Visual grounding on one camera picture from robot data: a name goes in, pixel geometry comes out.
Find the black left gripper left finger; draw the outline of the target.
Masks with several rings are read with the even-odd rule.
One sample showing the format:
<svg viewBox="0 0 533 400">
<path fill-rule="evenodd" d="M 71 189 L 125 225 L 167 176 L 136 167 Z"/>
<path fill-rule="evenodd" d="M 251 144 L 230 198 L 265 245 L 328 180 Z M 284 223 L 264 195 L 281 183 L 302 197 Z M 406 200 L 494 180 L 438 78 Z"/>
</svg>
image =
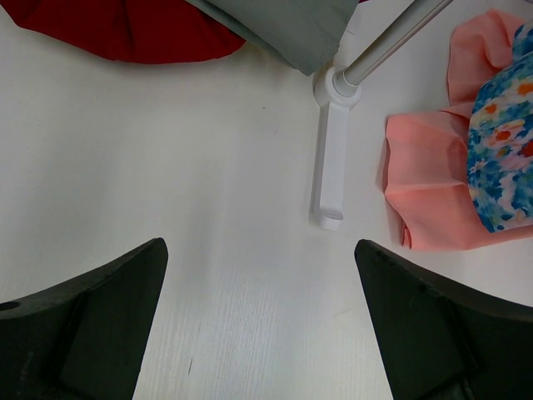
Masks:
<svg viewBox="0 0 533 400">
<path fill-rule="evenodd" d="M 131 399 L 167 270 L 154 238 L 1 305 L 3 399 Z"/>
</svg>

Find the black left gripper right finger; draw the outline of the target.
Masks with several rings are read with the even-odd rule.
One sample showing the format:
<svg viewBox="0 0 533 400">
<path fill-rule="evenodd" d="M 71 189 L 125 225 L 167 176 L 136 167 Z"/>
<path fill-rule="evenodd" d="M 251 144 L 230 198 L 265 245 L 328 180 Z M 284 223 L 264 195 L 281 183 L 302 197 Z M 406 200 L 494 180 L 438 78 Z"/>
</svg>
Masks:
<svg viewBox="0 0 533 400">
<path fill-rule="evenodd" d="M 355 262 L 395 399 L 530 399 L 532 309 L 363 239 Z"/>
</svg>

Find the salmon pink skirt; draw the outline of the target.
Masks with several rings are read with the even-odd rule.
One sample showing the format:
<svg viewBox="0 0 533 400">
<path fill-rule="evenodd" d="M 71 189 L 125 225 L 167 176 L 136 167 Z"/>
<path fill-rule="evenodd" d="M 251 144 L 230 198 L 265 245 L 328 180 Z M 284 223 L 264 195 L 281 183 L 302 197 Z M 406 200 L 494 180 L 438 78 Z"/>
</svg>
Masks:
<svg viewBox="0 0 533 400">
<path fill-rule="evenodd" d="M 385 198 L 401 219 L 401 243 L 417 251 L 459 251 L 530 238 L 532 224 L 488 232 L 467 183 L 468 130 L 481 87 L 511 65 L 516 30 L 528 21 L 491 9 L 451 35 L 449 105 L 390 116 Z"/>
</svg>

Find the grey skirt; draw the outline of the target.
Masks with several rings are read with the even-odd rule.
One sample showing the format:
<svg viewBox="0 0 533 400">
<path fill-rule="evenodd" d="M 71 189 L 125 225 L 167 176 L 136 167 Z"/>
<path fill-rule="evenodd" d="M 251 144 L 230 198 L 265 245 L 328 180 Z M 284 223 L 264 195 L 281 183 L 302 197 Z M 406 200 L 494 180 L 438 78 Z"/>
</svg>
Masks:
<svg viewBox="0 0 533 400">
<path fill-rule="evenodd" d="M 306 76 L 336 55 L 356 0 L 197 0 L 190 4 Z"/>
</svg>

